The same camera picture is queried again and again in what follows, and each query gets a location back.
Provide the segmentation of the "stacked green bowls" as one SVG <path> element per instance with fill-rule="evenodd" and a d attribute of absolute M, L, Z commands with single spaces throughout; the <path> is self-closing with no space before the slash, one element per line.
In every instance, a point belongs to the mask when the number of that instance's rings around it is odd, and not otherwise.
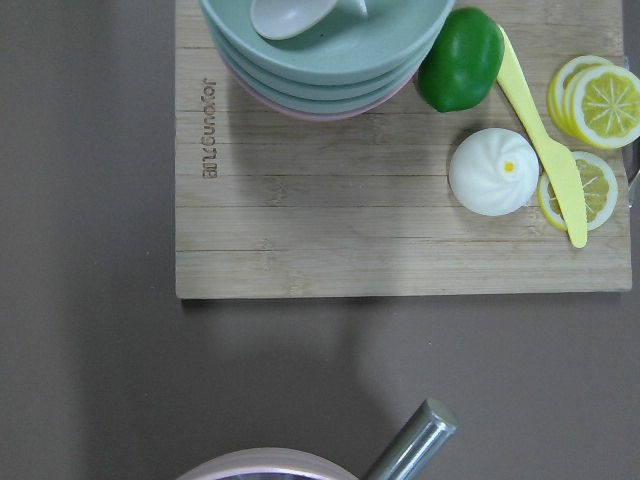
<path fill-rule="evenodd" d="M 393 96 L 417 71 L 451 1 L 340 1 L 311 29 L 267 40 L 249 1 L 200 4 L 221 57 L 265 103 L 299 118 L 346 118 Z"/>

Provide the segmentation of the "white garlic bulb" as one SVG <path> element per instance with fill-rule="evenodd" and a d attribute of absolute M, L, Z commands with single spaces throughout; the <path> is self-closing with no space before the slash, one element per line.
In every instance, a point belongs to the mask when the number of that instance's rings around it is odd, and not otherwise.
<path fill-rule="evenodd" d="M 519 133 L 487 128 L 467 137 L 449 164 L 449 185 L 458 202 L 485 216 L 510 214 L 526 205 L 539 177 L 538 157 Z"/>

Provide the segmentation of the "metal ice scoop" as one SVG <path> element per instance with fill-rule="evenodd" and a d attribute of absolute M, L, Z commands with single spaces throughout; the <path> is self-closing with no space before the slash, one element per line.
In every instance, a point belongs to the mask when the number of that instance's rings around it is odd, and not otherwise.
<path fill-rule="evenodd" d="M 459 419 L 448 405 L 427 398 L 363 478 L 415 479 L 458 427 Z"/>

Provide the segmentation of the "white ceramic spoon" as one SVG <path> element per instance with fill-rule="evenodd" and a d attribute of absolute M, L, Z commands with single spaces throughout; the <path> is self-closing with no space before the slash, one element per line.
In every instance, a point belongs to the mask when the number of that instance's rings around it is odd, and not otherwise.
<path fill-rule="evenodd" d="M 363 23 L 373 10 L 368 1 L 253 1 L 250 21 L 266 40 L 283 41 L 314 31 L 335 34 Z"/>

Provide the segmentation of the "green lime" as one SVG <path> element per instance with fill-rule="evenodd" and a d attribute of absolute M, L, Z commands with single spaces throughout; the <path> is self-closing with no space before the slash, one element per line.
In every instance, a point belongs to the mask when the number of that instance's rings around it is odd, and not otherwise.
<path fill-rule="evenodd" d="M 457 9 L 418 70 L 418 91 L 441 113 L 471 109 L 492 89 L 503 56 L 498 24 L 479 8 Z"/>

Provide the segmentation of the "yellow plastic knife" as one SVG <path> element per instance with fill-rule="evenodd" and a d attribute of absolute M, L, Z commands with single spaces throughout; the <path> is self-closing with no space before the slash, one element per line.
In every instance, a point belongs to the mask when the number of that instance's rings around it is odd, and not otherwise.
<path fill-rule="evenodd" d="M 572 152 L 547 133 L 521 65 L 502 26 L 504 54 L 497 82 L 527 133 L 559 203 L 571 244 L 583 248 L 588 230 L 581 177 Z"/>

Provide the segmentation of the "lemon half slice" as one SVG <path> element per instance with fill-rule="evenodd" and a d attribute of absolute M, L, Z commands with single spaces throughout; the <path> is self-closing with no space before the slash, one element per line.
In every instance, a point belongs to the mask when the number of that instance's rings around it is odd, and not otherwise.
<path fill-rule="evenodd" d="M 618 149 L 639 138 L 639 78 L 603 57 L 578 56 L 560 67 L 547 107 L 561 131 L 589 145 Z"/>

